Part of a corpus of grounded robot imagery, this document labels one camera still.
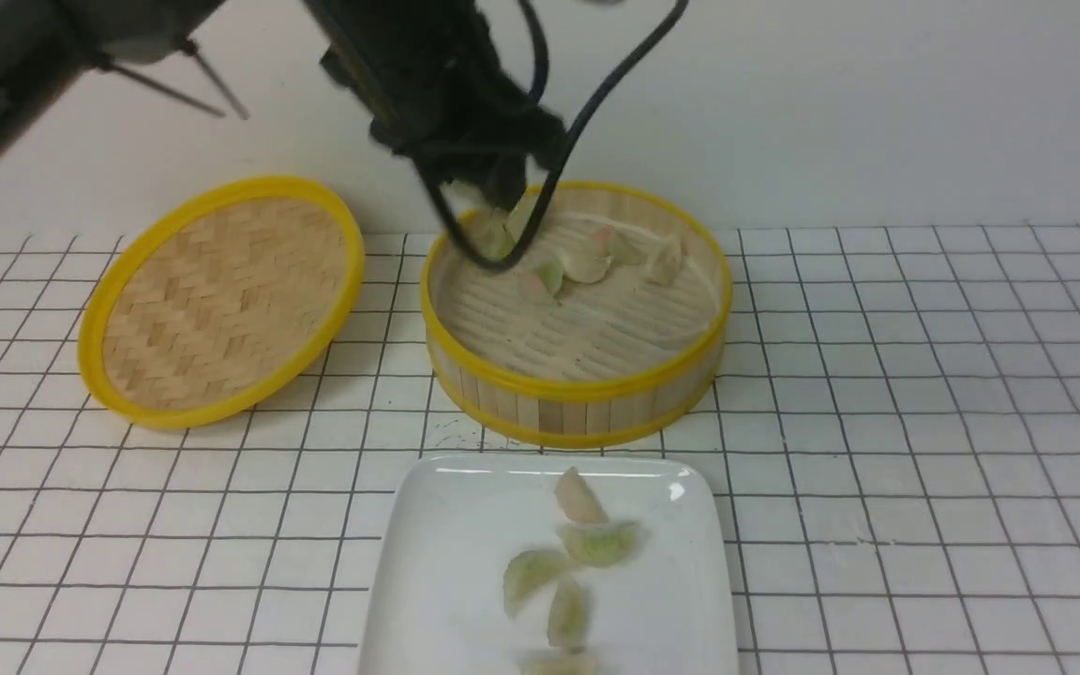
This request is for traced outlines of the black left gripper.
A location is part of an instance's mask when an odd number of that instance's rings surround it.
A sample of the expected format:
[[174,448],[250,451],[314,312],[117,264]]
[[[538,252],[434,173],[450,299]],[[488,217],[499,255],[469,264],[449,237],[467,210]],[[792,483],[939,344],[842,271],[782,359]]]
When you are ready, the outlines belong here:
[[419,159],[436,185],[462,184],[480,200],[513,210],[529,159],[554,171],[567,127],[539,102],[551,73],[548,39],[534,44],[536,80],[523,89],[492,41],[335,39],[321,59],[333,81],[372,113],[372,140]]

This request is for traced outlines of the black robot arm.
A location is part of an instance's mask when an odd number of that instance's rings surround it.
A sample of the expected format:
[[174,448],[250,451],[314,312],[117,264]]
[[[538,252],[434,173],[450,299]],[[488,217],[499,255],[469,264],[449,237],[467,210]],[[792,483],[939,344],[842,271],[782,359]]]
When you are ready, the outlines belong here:
[[532,42],[532,82],[507,73],[474,1],[311,1],[329,38],[322,67],[372,114],[372,138],[406,158],[426,187],[459,184],[514,210],[527,166],[558,167],[567,129],[546,110],[546,35],[519,5]]

